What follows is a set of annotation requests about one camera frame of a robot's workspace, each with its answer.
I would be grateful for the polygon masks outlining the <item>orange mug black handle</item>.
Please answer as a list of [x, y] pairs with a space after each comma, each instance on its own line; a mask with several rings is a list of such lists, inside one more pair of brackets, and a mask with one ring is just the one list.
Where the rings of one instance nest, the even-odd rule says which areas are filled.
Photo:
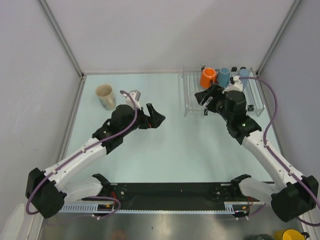
[[213, 68], [204, 68], [201, 72], [199, 84], [202, 88], [208, 89], [216, 82], [217, 72]]

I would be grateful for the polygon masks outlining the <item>beige tall mug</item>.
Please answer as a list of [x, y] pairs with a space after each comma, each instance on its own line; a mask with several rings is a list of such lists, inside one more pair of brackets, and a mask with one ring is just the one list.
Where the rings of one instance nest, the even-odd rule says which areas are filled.
[[116, 108], [116, 99], [111, 85], [101, 84], [97, 86], [95, 94], [105, 110], [113, 111]]

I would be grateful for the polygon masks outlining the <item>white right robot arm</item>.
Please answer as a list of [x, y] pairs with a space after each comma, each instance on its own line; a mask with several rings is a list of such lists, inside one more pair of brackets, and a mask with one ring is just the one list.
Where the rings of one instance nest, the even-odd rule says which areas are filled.
[[304, 176], [273, 148], [260, 125], [247, 114], [247, 101], [242, 90], [236, 87], [226, 90], [214, 84], [194, 96], [199, 105], [225, 120], [228, 133], [259, 161], [275, 185], [272, 187], [251, 176], [242, 177], [230, 188], [235, 200], [253, 197], [271, 206], [283, 222], [319, 206], [319, 182], [312, 175]]

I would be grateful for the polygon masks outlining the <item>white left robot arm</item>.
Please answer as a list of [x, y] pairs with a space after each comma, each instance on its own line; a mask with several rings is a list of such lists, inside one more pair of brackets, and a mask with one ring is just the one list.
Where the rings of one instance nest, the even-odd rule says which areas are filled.
[[166, 117], [158, 113], [151, 103], [143, 108], [118, 105], [111, 117], [98, 128], [92, 137], [75, 153], [45, 170], [34, 168], [28, 174], [25, 196], [26, 213], [32, 215], [30, 206], [45, 219], [57, 214], [71, 198], [66, 186], [69, 180], [123, 143], [124, 137], [136, 129], [156, 129]]

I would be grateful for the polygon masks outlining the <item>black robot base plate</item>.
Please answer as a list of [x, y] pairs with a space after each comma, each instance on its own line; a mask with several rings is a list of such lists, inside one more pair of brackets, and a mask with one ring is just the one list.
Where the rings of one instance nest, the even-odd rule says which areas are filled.
[[99, 197], [115, 197], [121, 210], [130, 211], [213, 211], [225, 202], [250, 206], [258, 200], [240, 193], [230, 182], [102, 182]]

